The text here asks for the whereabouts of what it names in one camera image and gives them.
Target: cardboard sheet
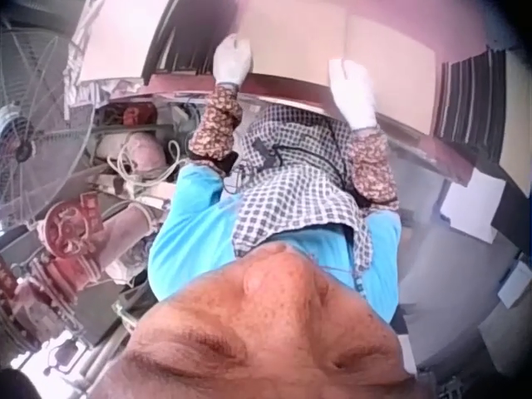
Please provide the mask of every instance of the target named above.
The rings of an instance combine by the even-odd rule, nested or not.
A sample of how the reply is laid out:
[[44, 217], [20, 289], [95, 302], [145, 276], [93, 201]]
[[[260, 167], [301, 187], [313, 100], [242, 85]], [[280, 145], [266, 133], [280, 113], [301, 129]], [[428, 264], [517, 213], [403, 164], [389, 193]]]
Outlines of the cardboard sheet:
[[91, 26], [79, 82], [139, 78], [169, 0], [106, 0]]
[[328, 60], [342, 57], [347, 14], [316, 0], [249, 0], [237, 32], [251, 41], [254, 73], [328, 86]]
[[369, 70], [379, 112], [430, 135], [436, 98], [433, 50], [385, 25], [351, 16], [346, 57]]

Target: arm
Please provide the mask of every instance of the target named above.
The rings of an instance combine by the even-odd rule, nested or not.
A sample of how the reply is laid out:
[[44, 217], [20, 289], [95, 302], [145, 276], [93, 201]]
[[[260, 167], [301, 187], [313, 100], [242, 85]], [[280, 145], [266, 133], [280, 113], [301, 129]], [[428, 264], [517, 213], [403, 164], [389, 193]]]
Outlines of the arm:
[[353, 138], [353, 185], [369, 200], [369, 207], [363, 209], [366, 214], [399, 210], [396, 182], [388, 161], [389, 150], [387, 137], [380, 128], [359, 131]]
[[380, 211], [367, 217], [372, 236], [372, 266], [362, 275], [367, 301], [389, 323], [399, 304], [397, 249], [401, 239], [401, 220], [390, 211]]
[[251, 69], [249, 40], [227, 36], [214, 52], [216, 87], [198, 130], [189, 141], [188, 155], [197, 165], [206, 165], [226, 177], [238, 154], [233, 149], [234, 129], [242, 121], [242, 108], [237, 102], [239, 87]]
[[388, 162], [388, 142], [377, 125], [375, 96], [366, 69], [353, 61], [331, 60], [329, 76], [334, 101], [353, 130], [349, 152], [359, 206], [364, 214], [397, 211], [399, 202]]
[[188, 143], [191, 165], [180, 172], [168, 219], [183, 221], [219, 202], [223, 182], [238, 155], [233, 132], [242, 121], [239, 86], [251, 67], [249, 42], [226, 37], [214, 53], [216, 87], [198, 129]]
[[203, 119], [189, 141], [192, 162], [208, 166], [223, 178], [236, 161], [233, 132], [242, 121], [237, 92], [238, 87], [229, 84], [215, 87]]

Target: white paper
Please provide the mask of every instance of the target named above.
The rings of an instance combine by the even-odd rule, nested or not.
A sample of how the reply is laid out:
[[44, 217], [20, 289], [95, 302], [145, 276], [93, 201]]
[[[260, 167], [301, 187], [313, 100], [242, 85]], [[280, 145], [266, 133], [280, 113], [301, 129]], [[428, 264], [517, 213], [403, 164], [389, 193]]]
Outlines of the white paper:
[[467, 187], [452, 183], [441, 205], [441, 214], [451, 227], [492, 244], [497, 230], [491, 221], [499, 207], [505, 181], [473, 170]]
[[523, 262], [519, 262], [508, 279], [499, 290], [499, 299], [507, 307], [511, 308], [530, 286], [532, 270]]

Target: nose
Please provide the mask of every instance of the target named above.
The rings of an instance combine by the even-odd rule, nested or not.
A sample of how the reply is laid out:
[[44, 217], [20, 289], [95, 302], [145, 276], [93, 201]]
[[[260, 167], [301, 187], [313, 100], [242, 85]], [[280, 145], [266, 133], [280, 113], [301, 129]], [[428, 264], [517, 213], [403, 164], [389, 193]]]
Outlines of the nose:
[[246, 302], [269, 342], [309, 342], [319, 324], [328, 282], [314, 262], [286, 244], [257, 257], [244, 275]]

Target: checkered apron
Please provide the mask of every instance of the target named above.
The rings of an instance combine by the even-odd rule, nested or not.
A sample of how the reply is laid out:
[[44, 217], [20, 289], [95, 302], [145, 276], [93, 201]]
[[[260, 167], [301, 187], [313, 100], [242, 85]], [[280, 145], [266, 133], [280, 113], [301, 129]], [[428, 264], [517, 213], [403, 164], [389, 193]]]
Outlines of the checkered apron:
[[372, 241], [352, 191], [348, 125], [272, 105], [242, 137], [242, 203], [233, 230], [237, 256], [274, 234], [321, 224], [351, 228], [355, 288], [372, 260]]

